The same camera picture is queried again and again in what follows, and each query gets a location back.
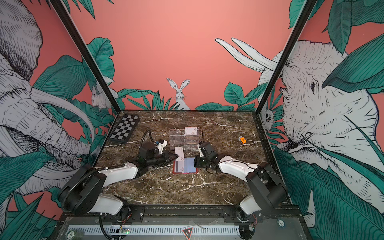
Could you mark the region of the red leather card holder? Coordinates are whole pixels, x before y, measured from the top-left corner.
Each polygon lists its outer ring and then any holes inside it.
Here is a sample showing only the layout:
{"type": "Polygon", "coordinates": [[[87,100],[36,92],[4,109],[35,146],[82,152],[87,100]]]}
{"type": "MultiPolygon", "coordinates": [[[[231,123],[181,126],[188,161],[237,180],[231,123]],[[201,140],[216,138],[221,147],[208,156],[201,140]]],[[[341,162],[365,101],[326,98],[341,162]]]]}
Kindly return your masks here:
{"type": "Polygon", "coordinates": [[[196,174],[199,170],[194,165],[194,158],[185,158],[185,171],[183,174],[196,174]]]}

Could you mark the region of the clear acrylic card display rack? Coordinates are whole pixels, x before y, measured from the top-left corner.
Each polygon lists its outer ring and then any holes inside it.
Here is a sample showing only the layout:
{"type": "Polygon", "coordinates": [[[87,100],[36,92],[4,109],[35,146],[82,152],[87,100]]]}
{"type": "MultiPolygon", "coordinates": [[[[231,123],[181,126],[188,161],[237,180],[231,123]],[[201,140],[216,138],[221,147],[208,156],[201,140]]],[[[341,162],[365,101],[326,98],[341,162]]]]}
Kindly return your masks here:
{"type": "Polygon", "coordinates": [[[169,137],[170,150],[174,150],[175,147],[182,147],[188,151],[198,150],[200,133],[198,136],[185,136],[184,129],[174,129],[169,130],[169,137]]]}

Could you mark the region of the white credit card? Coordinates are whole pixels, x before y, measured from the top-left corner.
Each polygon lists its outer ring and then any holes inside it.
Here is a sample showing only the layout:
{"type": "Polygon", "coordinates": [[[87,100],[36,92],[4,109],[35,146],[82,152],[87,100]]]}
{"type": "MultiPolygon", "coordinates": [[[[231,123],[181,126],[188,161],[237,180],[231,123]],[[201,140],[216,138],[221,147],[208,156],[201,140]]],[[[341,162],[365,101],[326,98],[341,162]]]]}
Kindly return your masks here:
{"type": "Polygon", "coordinates": [[[186,128],[184,128],[184,135],[185,136],[198,136],[199,135],[199,129],[197,127],[186,127],[186,128]]]}

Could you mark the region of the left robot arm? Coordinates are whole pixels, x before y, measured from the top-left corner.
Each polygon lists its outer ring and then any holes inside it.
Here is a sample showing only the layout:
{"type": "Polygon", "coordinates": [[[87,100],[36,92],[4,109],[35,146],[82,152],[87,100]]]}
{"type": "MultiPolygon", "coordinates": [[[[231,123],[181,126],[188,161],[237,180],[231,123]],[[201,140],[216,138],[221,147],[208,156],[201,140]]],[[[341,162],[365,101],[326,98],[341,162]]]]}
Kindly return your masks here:
{"type": "Polygon", "coordinates": [[[82,166],[58,194],[63,212],[75,216],[88,213],[108,214],[121,221],[131,217],[130,205],[121,197],[108,196],[102,189],[114,183],[134,180],[144,175],[150,167],[167,165],[179,155],[165,150],[166,141],[145,143],[138,155],[127,163],[94,168],[82,166]]]}

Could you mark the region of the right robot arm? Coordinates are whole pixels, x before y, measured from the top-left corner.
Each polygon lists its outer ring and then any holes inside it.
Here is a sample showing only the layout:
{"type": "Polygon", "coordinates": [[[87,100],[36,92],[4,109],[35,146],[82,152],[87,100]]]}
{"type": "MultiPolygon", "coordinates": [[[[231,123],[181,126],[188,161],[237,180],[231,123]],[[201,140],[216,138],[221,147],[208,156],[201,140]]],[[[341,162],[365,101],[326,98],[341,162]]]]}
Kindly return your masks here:
{"type": "Polygon", "coordinates": [[[199,155],[195,157],[196,168],[205,168],[234,176],[247,183],[251,194],[235,207],[232,217],[240,222],[256,218],[263,211],[271,212],[288,198],[288,190],[281,175],[266,162],[249,164],[231,156],[220,155],[209,142],[198,144],[199,155]]]}

